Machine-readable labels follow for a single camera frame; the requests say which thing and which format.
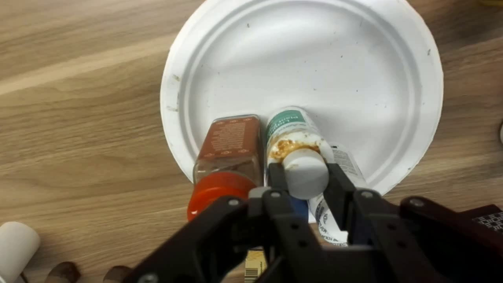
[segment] white paper plate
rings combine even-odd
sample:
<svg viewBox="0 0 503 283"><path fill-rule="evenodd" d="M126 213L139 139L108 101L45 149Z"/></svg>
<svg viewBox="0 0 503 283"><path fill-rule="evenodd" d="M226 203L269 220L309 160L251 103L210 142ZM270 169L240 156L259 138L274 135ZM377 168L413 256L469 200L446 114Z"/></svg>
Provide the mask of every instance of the white paper plate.
<svg viewBox="0 0 503 283"><path fill-rule="evenodd" d="M171 46L160 110L191 180L213 119L296 105L384 194L428 149L442 98L435 41L407 1L207 0Z"/></svg>

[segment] barcode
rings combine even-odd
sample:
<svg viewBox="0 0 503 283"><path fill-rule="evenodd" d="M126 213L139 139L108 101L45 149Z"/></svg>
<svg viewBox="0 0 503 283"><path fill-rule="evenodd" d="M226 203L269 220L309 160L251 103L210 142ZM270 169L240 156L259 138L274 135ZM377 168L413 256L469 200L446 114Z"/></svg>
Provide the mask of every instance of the barcode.
<svg viewBox="0 0 503 283"><path fill-rule="evenodd" d="M244 283L253 283L259 278L258 268L245 268L244 270Z"/></svg>

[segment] red cap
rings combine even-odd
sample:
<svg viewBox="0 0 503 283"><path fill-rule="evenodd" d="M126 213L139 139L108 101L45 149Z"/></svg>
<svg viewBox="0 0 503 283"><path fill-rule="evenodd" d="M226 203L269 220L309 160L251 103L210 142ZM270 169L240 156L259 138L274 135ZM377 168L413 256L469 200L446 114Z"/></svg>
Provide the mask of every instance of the red cap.
<svg viewBox="0 0 503 283"><path fill-rule="evenodd" d="M195 186L187 207L187 218L192 220L217 198L233 195L248 199L248 192L256 185L248 178L232 172L215 172L202 178Z"/></svg>

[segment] green label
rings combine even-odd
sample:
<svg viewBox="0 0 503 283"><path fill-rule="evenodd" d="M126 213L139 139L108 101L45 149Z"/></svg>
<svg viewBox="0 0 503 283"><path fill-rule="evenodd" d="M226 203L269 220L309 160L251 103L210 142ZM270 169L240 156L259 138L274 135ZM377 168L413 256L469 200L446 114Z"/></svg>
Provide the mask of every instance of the green label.
<svg viewBox="0 0 503 283"><path fill-rule="evenodd" d="M298 110L285 110L283 112L278 113L276 116L271 119L269 125L267 125L267 141L271 138L274 132L283 125L294 122L303 122L305 123L304 116Z"/></svg>

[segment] wooden table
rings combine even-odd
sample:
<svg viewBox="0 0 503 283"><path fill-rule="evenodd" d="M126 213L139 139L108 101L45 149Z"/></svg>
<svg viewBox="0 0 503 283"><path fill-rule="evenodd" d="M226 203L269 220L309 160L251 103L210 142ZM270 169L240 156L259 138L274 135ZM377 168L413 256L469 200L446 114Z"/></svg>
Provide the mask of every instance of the wooden table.
<svg viewBox="0 0 503 283"><path fill-rule="evenodd" d="M201 2L2 1L0 223L40 233L31 283L67 260L81 281L101 282L186 222L192 185L164 140L158 97L169 46ZM444 109L426 156L387 198L503 207L503 9L411 3L441 52ZM242 282L242 269L229 278Z"/></svg>

